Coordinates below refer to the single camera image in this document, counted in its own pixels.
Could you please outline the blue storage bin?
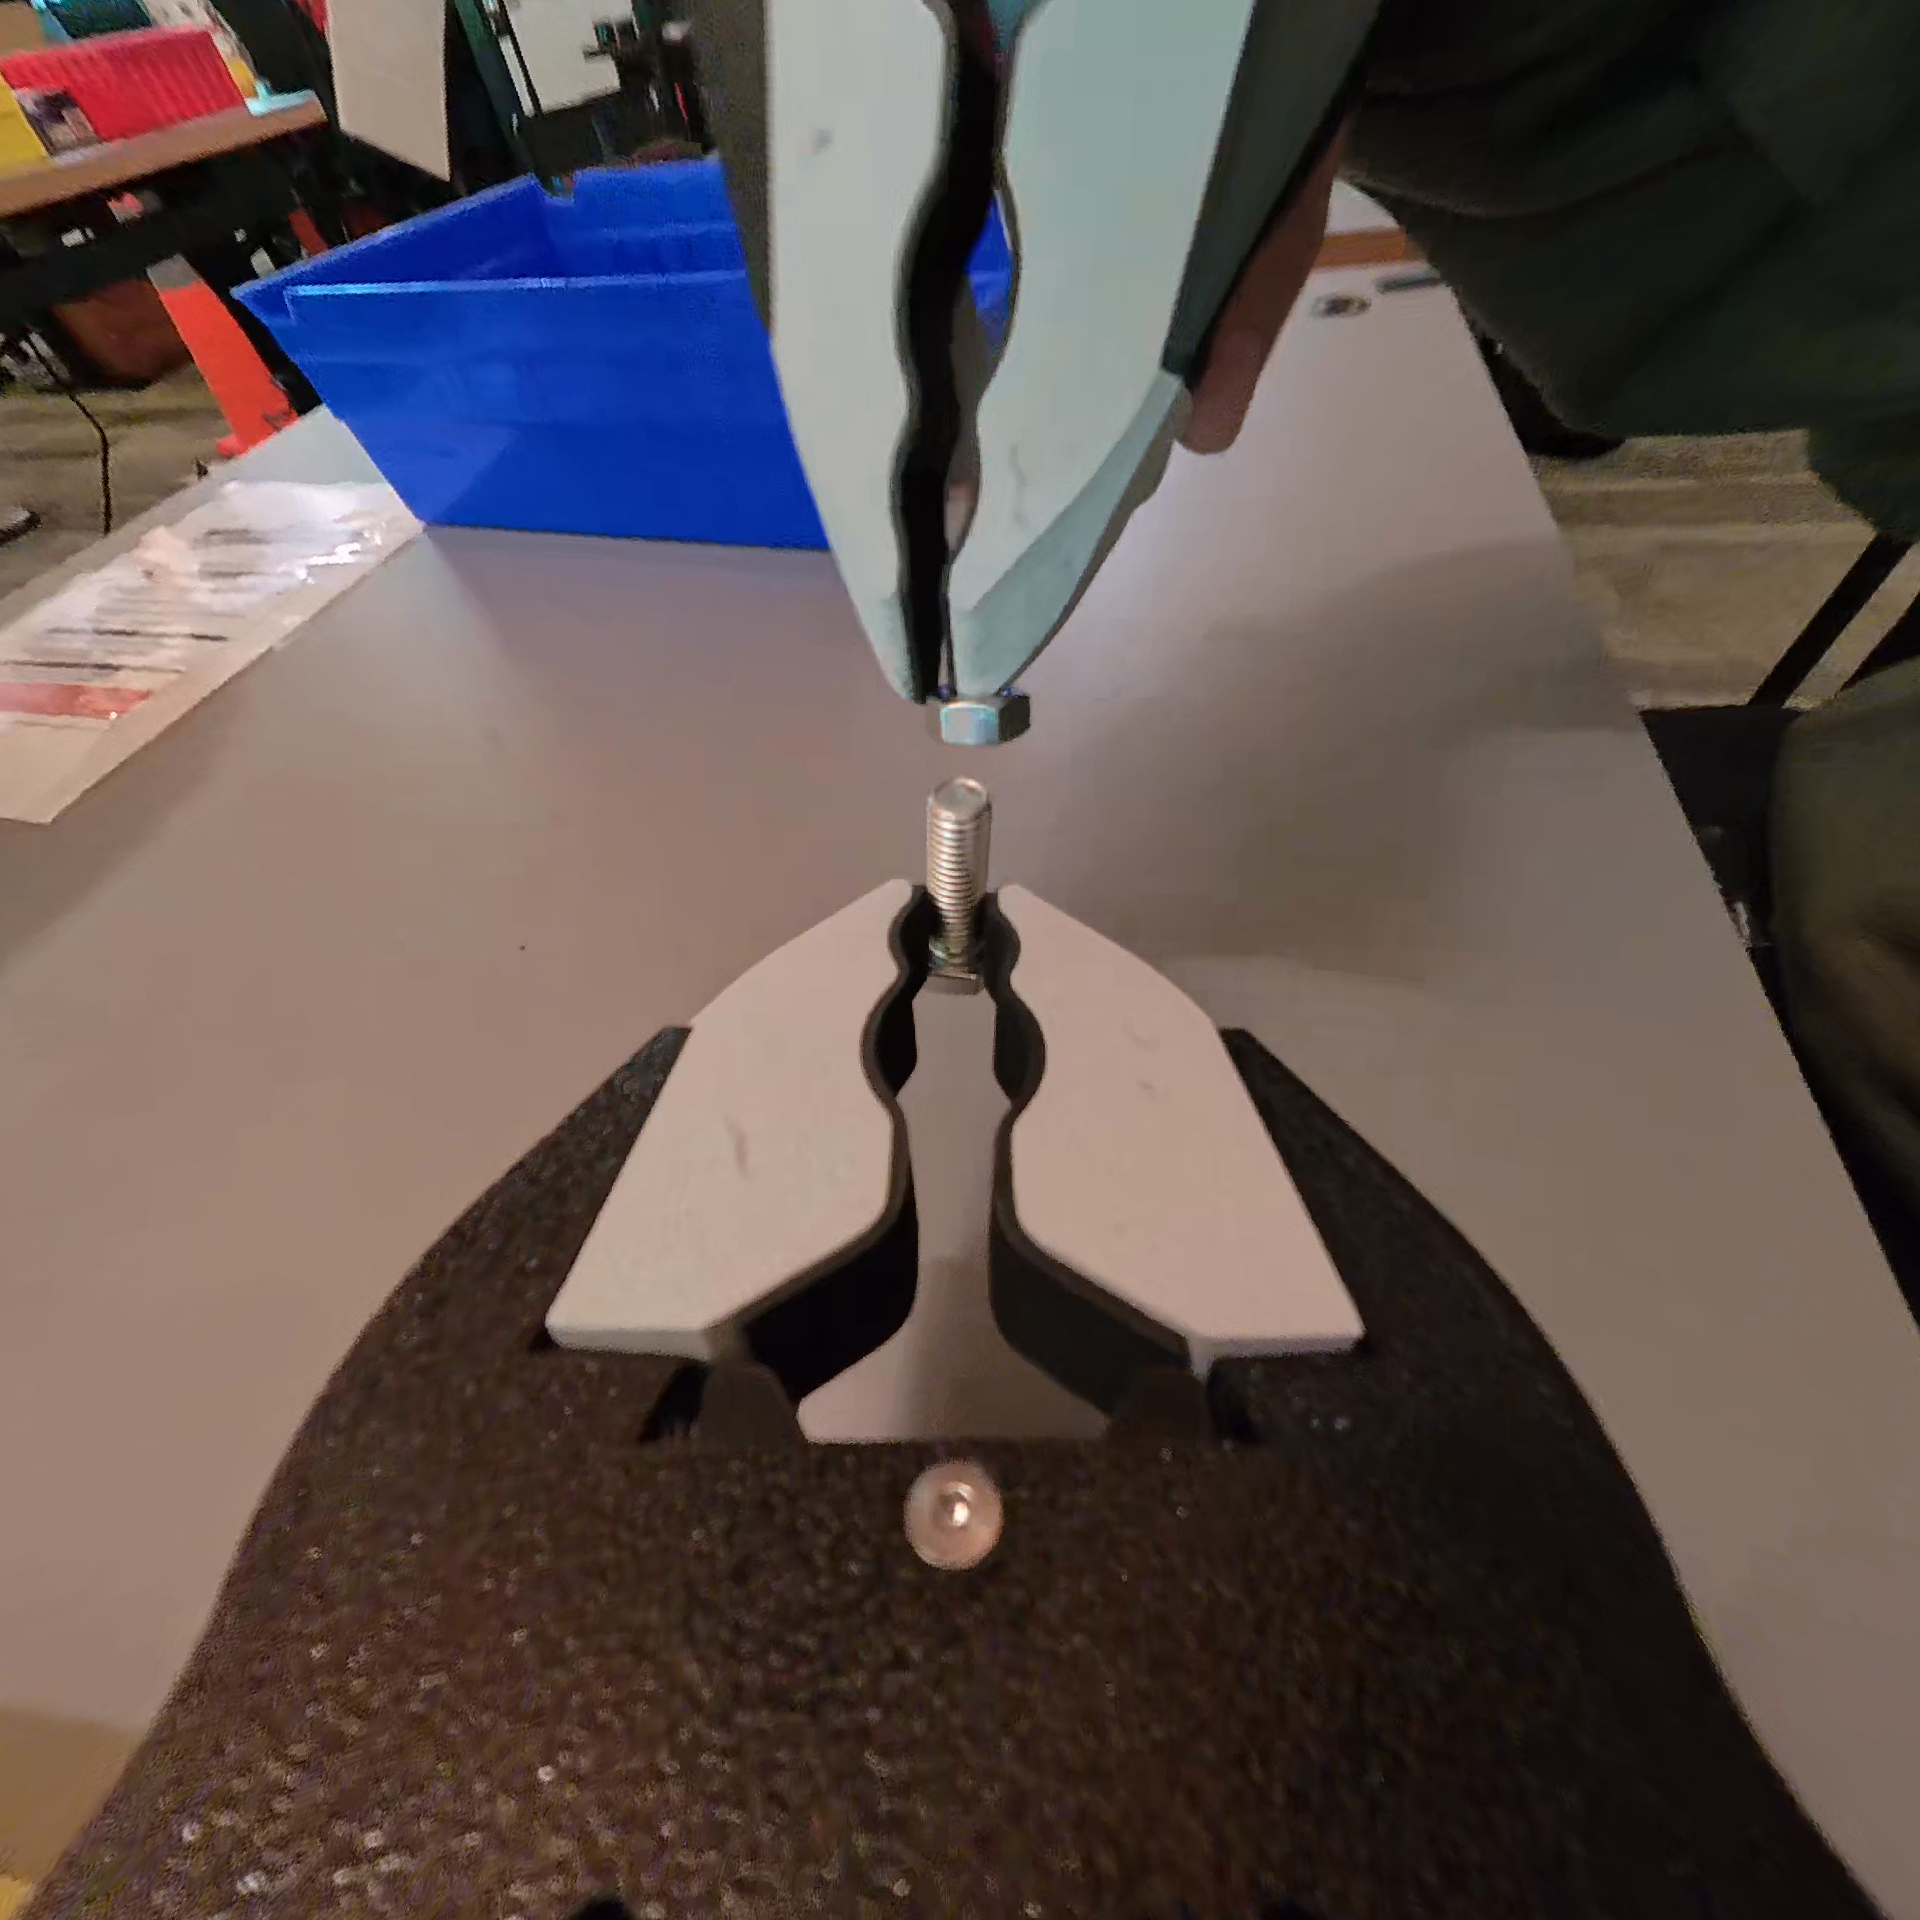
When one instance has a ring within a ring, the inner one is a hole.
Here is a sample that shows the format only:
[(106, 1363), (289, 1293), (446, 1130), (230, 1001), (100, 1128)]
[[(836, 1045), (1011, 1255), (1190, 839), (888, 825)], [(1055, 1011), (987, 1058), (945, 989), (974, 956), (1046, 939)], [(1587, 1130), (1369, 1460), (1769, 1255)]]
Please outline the blue storage bin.
[(524, 177), (243, 307), (422, 521), (828, 549), (718, 161)]

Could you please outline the orange traffic cone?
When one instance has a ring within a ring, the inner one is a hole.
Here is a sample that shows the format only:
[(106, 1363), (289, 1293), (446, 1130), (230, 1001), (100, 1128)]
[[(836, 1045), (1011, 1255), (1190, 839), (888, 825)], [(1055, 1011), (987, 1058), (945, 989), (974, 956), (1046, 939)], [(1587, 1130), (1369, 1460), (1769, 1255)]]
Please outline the orange traffic cone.
[(323, 408), (305, 372), (234, 298), (238, 287), (257, 279), (259, 266), (262, 258), (236, 243), (200, 258), (167, 256), (150, 268), (166, 316), (227, 421), (218, 443), (224, 459), (249, 453)]

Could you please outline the red storage bin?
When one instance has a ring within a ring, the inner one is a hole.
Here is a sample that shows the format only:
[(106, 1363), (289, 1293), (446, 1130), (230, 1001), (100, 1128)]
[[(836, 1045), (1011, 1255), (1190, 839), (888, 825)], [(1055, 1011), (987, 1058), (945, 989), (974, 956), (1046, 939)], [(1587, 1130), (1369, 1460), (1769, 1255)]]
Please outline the red storage bin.
[(2, 75), (15, 95), (67, 95), (106, 141), (238, 112), (249, 101), (207, 28), (151, 28), (48, 44), (6, 56)]

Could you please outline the grey board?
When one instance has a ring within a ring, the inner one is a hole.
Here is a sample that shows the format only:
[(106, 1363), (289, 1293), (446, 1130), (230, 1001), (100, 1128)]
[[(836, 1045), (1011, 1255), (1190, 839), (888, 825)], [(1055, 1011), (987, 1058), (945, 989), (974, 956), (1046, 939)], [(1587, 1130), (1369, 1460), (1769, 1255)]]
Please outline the grey board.
[(336, 121), (450, 183), (443, 2), (330, 2)]

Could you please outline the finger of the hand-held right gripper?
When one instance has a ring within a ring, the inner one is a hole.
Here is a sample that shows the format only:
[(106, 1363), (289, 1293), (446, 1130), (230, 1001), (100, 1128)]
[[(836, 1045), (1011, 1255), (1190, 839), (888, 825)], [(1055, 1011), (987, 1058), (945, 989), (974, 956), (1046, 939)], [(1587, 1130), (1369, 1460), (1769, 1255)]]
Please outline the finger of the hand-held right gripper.
[(1218, 320), (1331, 154), (1379, 15), (990, 4), (1015, 279), (945, 583), (948, 705), (1019, 683), (1156, 491)]
[(954, 491), (987, 368), (970, 261), (992, 204), (984, 8), (708, 2), (713, 141), (833, 561), (889, 688), (951, 681)]

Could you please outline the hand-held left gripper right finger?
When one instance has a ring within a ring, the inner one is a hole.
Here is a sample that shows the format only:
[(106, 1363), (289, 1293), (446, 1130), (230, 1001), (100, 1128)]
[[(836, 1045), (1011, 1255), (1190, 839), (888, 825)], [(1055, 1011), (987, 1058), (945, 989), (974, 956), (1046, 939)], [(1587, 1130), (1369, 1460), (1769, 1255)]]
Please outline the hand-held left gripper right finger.
[(1361, 1311), (1212, 1018), (1022, 884), (984, 913), (1006, 1100), (990, 1298), (1084, 1403), (1172, 1369), (1350, 1354)]

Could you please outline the wooden background table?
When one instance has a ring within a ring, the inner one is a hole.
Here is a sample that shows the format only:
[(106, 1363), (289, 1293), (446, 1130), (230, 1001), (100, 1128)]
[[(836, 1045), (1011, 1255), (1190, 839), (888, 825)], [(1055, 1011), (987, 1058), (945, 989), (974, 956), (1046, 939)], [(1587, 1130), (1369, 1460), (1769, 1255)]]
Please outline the wooden background table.
[(6, 173), (6, 221), (39, 216), (71, 227), (80, 204), (132, 193), (151, 193), (158, 201), (130, 221), (106, 216), (86, 244), (8, 258), (6, 330), (23, 330), (118, 282), (146, 279), (151, 268), (176, 256), (218, 298), (230, 298), (244, 282), (252, 255), (290, 236), (290, 218), (302, 207), (298, 141), (323, 131), (330, 131), (323, 101), (302, 91)]

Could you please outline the person's right forearm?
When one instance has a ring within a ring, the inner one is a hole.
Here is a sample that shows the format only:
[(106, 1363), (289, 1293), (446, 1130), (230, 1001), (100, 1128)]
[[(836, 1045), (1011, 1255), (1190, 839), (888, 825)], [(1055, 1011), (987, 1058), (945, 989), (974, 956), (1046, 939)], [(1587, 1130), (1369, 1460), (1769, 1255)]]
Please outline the person's right forearm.
[(1346, 172), (1566, 425), (1918, 516), (1918, 4), (1382, 4)]

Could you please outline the person's olive jacket torso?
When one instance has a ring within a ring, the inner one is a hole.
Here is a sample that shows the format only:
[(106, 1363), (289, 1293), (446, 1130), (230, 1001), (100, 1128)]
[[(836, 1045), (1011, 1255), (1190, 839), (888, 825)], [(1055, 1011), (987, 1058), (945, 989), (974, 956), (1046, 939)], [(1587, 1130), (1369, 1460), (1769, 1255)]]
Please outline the person's olive jacket torso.
[(1800, 716), (1769, 803), (1775, 943), (1811, 1084), (1918, 1205), (1918, 663)]

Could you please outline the person's right hand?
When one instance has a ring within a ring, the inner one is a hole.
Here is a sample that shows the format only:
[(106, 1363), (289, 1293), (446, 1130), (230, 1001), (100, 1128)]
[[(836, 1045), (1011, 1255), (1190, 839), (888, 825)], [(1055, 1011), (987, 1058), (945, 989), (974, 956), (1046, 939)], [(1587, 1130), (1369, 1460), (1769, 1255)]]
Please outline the person's right hand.
[(1353, 112), (1345, 112), (1320, 139), (1312, 168), (1274, 209), (1218, 314), (1204, 363), (1192, 384), (1182, 433), (1182, 445), (1193, 455), (1218, 455), (1241, 434), (1265, 367), (1329, 236), (1329, 210), (1352, 131)]

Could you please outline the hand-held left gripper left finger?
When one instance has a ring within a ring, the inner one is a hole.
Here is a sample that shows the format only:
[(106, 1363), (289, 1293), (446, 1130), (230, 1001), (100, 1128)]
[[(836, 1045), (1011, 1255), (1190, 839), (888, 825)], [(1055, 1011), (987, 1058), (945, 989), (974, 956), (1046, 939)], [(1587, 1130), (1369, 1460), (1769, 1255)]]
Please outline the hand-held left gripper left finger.
[(804, 1402), (904, 1328), (919, 911), (884, 881), (695, 1015), (547, 1311), (556, 1347), (758, 1363)]

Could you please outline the laminated sheet with red label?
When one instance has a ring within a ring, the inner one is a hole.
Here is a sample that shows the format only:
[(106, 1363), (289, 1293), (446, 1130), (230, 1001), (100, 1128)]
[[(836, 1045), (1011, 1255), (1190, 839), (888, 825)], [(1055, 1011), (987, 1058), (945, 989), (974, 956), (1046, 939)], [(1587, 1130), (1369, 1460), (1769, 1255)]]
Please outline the laminated sheet with red label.
[(223, 482), (2, 629), (2, 819), (74, 800), (424, 530), (386, 485)]

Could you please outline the silver bolt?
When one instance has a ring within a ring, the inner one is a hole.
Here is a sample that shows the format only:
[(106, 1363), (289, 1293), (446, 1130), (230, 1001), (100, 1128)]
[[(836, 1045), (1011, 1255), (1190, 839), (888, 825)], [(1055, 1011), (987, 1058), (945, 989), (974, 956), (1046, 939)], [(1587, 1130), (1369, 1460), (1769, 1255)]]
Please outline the silver bolt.
[(992, 865), (992, 795), (978, 779), (951, 778), (928, 793), (927, 896), (928, 987), (982, 993), (984, 915)]

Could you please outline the grey desk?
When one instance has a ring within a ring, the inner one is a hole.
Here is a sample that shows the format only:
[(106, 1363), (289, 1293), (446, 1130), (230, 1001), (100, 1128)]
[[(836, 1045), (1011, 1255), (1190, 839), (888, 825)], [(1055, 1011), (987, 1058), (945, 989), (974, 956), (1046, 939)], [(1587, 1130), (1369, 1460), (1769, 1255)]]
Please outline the grey desk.
[[(1035, 708), (1000, 872), (1491, 1258), (1915, 1915), (1915, 1327), (1450, 298), (1299, 323)], [(826, 561), (454, 530), (6, 828), (10, 1736), (146, 1728), (386, 1290), (951, 767)]]

